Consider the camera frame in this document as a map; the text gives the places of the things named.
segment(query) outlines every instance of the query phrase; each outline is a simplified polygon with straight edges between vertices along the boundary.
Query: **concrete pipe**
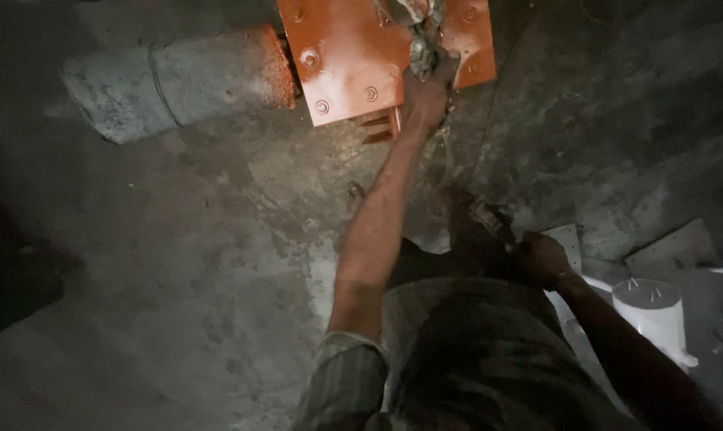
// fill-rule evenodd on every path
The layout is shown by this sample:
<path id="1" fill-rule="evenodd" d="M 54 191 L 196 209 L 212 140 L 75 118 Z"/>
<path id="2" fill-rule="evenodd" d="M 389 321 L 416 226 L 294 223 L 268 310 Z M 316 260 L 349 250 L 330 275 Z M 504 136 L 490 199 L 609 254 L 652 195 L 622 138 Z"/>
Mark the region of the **concrete pipe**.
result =
<path id="1" fill-rule="evenodd" d="M 212 115 L 295 107 L 295 81 L 270 25 L 68 59 L 69 95 L 104 138 L 123 144 Z"/>

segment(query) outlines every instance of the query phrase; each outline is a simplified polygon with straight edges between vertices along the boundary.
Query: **orange bracket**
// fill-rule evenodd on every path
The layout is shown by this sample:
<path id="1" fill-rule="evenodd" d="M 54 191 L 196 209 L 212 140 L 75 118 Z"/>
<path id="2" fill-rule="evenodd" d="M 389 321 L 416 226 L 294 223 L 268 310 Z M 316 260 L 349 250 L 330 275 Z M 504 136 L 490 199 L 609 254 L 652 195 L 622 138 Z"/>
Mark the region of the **orange bracket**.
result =
<path id="1" fill-rule="evenodd" d="M 462 55 L 455 88 L 496 77 L 486 0 L 444 0 L 441 46 Z M 278 0 L 314 126 L 398 106 L 411 34 L 374 0 Z"/>

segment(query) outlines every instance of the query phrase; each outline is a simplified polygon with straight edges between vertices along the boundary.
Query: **stained concrete surface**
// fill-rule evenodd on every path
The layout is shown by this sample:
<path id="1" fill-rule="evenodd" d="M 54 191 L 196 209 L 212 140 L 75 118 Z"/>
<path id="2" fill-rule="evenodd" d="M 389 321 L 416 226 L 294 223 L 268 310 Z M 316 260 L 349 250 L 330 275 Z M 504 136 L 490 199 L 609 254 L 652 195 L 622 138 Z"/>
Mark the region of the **stained concrete surface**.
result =
<path id="1" fill-rule="evenodd" d="M 65 57 L 279 25 L 271 2 L 134 3 L 0 2 L 0 199 L 83 262 L 0 333 L 0 429 L 285 429 L 328 318 L 338 197 L 386 147 L 302 103 L 102 142 Z M 518 230 L 577 221 L 591 258 L 700 216 L 723 249 L 723 1 L 635 2 L 611 26 L 568 0 L 490 7 L 500 79 L 454 97 L 428 149 L 444 182 Z M 407 233 L 439 250 L 429 190 Z"/>

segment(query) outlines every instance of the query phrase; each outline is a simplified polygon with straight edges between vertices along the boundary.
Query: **wrist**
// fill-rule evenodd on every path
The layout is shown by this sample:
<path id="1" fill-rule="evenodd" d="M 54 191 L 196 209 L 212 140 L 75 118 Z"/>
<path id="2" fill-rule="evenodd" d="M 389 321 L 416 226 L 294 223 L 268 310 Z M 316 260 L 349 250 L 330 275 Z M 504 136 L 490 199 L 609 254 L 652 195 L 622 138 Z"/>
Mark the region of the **wrist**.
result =
<path id="1" fill-rule="evenodd" d="M 557 279 L 556 291 L 558 291 L 561 296 L 575 297 L 590 293 L 591 291 L 591 287 L 587 282 L 575 272 L 561 272 L 557 276 Z"/>
<path id="2" fill-rule="evenodd" d="M 423 147 L 428 141 L 428 129 L 425 126 L 408 121 L 399 132 L 397 146 Z"/>

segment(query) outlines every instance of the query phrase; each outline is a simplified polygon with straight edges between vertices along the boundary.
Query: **bolt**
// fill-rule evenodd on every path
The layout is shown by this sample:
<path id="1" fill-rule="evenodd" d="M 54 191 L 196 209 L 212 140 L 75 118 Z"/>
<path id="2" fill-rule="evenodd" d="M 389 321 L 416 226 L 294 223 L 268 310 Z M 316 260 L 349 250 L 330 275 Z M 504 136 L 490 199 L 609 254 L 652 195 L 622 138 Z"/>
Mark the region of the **bolt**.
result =
<path id="1" fill-rule="evenodd" d="M 364 90 L 364 100 L 372 102 L 377 99 L 377 90 L 374 87 L 367 87 Z"/>
<path id="2" fill-rule="evenodd" d="M 318 101 L 316 103 L 316 112 L 318 112 L 319 115 L 324 115 L 329 112 L 329 103 L 325 101 Z"/>
<path id="3" fill-rule="evenodd" d="M 477 15 L 479 15 L 479 11 L 477 11 L 473 6 L 470 6 L 465 10 L 465 13 L 462 14 L 462 20 L 470 24 L 476 20 Z"/>

